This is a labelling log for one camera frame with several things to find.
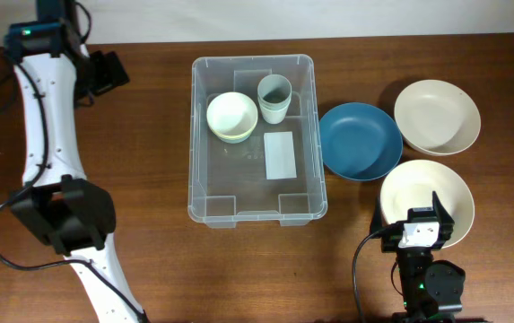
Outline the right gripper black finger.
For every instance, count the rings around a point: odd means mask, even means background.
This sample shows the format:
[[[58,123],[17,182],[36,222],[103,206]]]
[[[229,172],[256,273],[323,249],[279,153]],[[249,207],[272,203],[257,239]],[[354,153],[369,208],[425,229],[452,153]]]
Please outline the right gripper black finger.
[[[385,224],[383,223],[382,219],[380,198],[376,197],[374,212],[370,221],[370,233],[377,232],[381,230],[384,226]]]
[[[432,192],[432,208],[439,222],[439,235],[436,245],[445,245],[452,236],[455,221],[440,201],[436,191]]]

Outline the cream bowl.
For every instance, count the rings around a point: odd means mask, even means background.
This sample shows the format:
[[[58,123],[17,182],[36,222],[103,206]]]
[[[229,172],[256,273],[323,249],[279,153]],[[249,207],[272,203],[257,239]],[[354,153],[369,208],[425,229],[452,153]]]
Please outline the cream bowl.
[[[396,98],[394,117],[405,142],[420,153],[462,153],[480,135],[482,121],[472,98],[456,85],[422,80]]]
[[[475,219],[475,202],[465,181],[451,168],[427,160],[406,161],[385,177],[379,203],[385,223],[407,219],[412,208],[432,206],[436,194],[455,222],[446,248],[458,244],[470,232]]]

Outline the yellow small bowl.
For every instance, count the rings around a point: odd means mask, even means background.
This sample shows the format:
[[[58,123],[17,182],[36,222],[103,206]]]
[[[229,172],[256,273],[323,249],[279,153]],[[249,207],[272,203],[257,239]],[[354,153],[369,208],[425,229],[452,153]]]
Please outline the yellow small bowl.
[[[242,141],[249,137],[255,130],[255,126],[245,127],[236,125],[235,127],[209,127],[210,130],[224,141]]]

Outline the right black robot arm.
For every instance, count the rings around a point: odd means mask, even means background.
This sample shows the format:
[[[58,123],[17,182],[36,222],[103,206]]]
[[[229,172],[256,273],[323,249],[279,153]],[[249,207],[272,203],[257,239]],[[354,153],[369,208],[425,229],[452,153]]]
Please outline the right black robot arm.
[[[396,255],[404,311],[392,315],[393,322],[453,322],[463,309],[461,295],[466,272],[447,260],[436,260],[432,252],[451,238],[455,221],[438,195],[432,206],[414,207],[407,218],[385,225],[377,206],[370,235],[381,241],[381,251]]]

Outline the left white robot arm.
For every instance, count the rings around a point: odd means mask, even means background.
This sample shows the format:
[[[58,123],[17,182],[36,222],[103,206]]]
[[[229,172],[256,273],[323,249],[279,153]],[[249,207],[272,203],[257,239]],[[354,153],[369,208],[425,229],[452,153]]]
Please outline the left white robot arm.
[[[101,322],[145,322],[115,251],[111,195],[88,181],[79,156],[74,106],[128,83],[114,52],[88,53],[64,19],[10,26],[5,54],[22,92],[27,157],[13,215],[70,266]]]

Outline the mint green cup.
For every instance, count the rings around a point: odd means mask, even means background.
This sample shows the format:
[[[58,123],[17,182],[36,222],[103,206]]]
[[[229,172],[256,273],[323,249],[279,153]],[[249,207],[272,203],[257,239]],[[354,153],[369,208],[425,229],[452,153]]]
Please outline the mint green cup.
[[[286,111],[290,106],[289,101],[271,103],[271,102],[267,102],[264,100],[260,100],[258,102],[258,104],[259,104],[259,108],[261,108],[262,110],[267,111],[267,112],[273,112],[273,113]]]

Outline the white small bowl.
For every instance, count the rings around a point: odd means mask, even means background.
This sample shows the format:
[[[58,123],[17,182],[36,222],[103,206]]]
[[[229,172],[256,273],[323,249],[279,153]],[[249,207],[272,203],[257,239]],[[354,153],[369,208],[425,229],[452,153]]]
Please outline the white small bowl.
[[[257,106],[249,96],[240,92],[226,92],[215,97],[206,111],[209,127],[256,126]]]

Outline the grey white cup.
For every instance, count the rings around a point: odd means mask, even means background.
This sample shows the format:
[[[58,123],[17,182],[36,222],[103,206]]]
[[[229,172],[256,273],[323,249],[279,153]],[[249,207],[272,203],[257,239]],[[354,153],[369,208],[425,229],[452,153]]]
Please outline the grey white cup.
[[[292,85],[283,75],[267,75],[257,86],[257,97],[271,103],[289,101],[292,97]]]

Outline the mint green small bowl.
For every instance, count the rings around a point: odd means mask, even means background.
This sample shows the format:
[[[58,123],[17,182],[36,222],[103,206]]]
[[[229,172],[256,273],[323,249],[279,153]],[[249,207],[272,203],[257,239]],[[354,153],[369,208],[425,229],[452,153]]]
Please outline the mint green small bowl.
[[[245,140],[247,140],[250,135],[252,134],[251,131],[242,133],[241,135],[224,135],[220,133],[216,133],[215,135],[222,141],[228,144],[238,144]]]

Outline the blue shallow bowl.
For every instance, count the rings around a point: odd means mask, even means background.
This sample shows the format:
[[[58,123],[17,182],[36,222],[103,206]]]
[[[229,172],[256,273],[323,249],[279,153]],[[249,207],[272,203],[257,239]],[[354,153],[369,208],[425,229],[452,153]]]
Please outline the blue shallow bowl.
[[[380,179],[403,155],[403,137],[396,122],[367,103],[332,108],[320,119],[319,128],[323,163],[344,179]]]

